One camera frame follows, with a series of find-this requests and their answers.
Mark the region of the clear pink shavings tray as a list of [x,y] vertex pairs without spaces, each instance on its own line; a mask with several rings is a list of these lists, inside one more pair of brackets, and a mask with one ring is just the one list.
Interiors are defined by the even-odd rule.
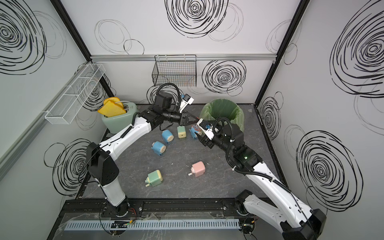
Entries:
[[194,132],[195,132],[196,134],[199,134],[199,135],[202,134],[202,129],[199,127],[198,124],[193,124],[193,125],[192,125],[192,128],[194,129]]

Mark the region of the pink pencil sharpener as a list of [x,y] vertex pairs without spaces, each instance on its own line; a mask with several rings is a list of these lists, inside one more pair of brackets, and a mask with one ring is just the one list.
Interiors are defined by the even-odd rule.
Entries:
[[196,178],[202,176],[206,171],[206,167],[202,161],[197,162],[192,165],[191,172],[188,173],[188,176],[194,175]]

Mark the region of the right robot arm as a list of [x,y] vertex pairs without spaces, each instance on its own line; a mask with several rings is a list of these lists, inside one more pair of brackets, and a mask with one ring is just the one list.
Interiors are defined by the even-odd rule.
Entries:
[[229,166],[246,176],[272,201],[259,199],[250,191],[243,191],[237,199],[238,212],[255,215],[278,230],[285,240],[316,240],[323,232],[326,214],[312,209],[284,185],[262,158],[245,144],[244,133],[227,118],[215,121],[199,119],[199,141],[208,148],[217,146],[225,152]]

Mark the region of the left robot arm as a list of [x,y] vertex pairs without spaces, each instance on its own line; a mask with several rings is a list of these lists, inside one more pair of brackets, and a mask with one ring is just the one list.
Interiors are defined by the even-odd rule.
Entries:
[[187,105],[194,99],[189,95],[179,94],[175,109],[171,110],[172,95],[157,93],[155,102],[146,110],[135,115],[133,121],[123,130],[99,144],[87,146],[87,170],[101,187],[108,203],[117,217],[124,217],[130,208],[128,198],[118,180],[119,168],[115,161],[134,142],[165,121],[188,126],[197,123],[198,118],[186,112]]

